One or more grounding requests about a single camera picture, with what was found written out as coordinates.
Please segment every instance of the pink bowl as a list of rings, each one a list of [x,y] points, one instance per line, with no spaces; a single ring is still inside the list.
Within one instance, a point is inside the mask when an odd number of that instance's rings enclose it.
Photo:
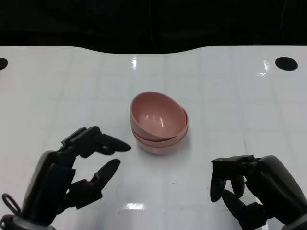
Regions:
[[[137,133],[134,132],[133,129],[131,129],[131,130],[132,130],[134,136],[137,137],[137,139],[140,142],[142,142],[143,144],[145,144],[145,145],[148,145],[148,146],[151,146],[151,147],[158,147],[158,148],[174,145],[174,144],[176,144],[178,141],[180,141],[185,136],[185,134],[186,134],[186,132],[188,130],[188,127],[189,127],[189,117],[188,117],[188,114],[187,114],[187,112],[185,111],[184,108],[182,108],[182,109],[185,112],[186,119],[187,119],[187,124],[186,124],[186,127],[185,127],[184,131],[181,132],[178,136],[176,136],[176,137],[174,137],[172,139],[165,140],[165,141],[149,141],[149,140],[145,140],[145,139],[141,138]]]
[[[152,146],[145,145],[140,140],[138,140],[138,138],[136,136],[135,136],[135,138],[136,138],[139,146],[141,147],[141,149],[143,149],[143,150],[145,150],[147,152],[153,153],[153,154],[163,155],[163,154],[169,154],[169,153],[172,153],[172,152],[178,150],[180,145],[182,144],[182,142],[184,140],[184,137],[187,135],[187,132],[188,131],[186,131],[186,133],[182,137],[182,139],[180,141],[178,141],[177,143],[175,143],[174,145],[167,146],[167,147],[162,147],[162,148],[152,147]]]
[[[164,141],[184,132],[187,119],[172,98],[159,92],[143,92],[131,102],[130,122],[141,138]]]

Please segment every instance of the black hole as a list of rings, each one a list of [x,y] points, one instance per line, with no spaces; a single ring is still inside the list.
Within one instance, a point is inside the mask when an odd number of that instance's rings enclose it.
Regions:
[[[275,64],[278,68],[285,71],[294,71],[298,67],[297,62],[289,57],[279,57],[276,59]]]
[[[5,69],[5,67],[7,67],[8,65],[8,61],[5,58],[0,58],[0,71]]]

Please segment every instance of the white table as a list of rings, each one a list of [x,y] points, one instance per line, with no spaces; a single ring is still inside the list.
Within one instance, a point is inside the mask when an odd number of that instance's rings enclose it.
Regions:
[[[275,60],[295,59],[286,72]],[[114,55],[74,47],[0,47],[0,193],[21,205],[40,155],[80,127],[99,126],[128,153],[77,159],[74,181],[107,161],[122,164],[103,199],[66,210],[58,230],[239,230],[224,203],[210,202],[211,160],[277,156],[307,195],[307,47],[216,46],[169,55]],[[140,150],[130,131],[132,98],[165,93],[190,117],[176,154]],[[246,189],[242,200],[255,197]],[[3,203],[0,214],[9,213]],[[279,230],[271,219],[262,229]]]

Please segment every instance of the robotic finger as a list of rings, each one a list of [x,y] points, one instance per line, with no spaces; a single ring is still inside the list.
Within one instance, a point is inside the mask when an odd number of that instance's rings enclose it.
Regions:
[[[3,216],[0,223],[3,230],[53,230],[50,224],[57,214],[70,207],[80,209],[101,199],[101,190],[120,165],[120,160],[113,159],[90,181],[72,183],[76,157],[88,158],[95,152],[112,155],[115,151],[131,149],[125,142],[102,134],[97,126],[78,129],[62,144],[58,151],[48,151],[41,156],[22,208],[9,195],[2,196],[5,204],[10,200],[15,206],[8,205],[14,215]]]
[[[272,217],[285,224],[284,230],[307,229],[307,200],[278,158],[234,156],[215,159],[212,164],[211,201],[222,198],[242,230],[261,227]],[[225,190],[227,180],[231,181],[234,194]],[[245,205],[239,200],[245,185],[262,204]]]

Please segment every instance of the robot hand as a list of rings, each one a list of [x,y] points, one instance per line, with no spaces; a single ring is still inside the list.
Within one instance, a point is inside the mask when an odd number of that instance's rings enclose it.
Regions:
[[[76,157],[88,158],[95,152],[112,155],[115,151],[131,149],[128,144],[102,134],[97,126],[80,128],[62,144],[58,151],[48,151],[41,156],[22,208],[8,194],[3,194],[4,203],[14,213],[2,217],[0,226],[3,230],[54,230],[50,224],[57,214],[70,207],[80,209],[102,198],[101,190],[120,165],[120,160],[113,159],[90,181],[72,184],[76,172],[72,167]]]
[[[278,158],[234,156],[215,159],[212,164],[211,201],[222,198],[242,230],[261,227],[272,217],[285,224],[283,230],[307,229],[306,198]],[[231,181],[234,194],[225,189],[227,180]],[[262,204],[245,205],[239,200],[244,184]]]

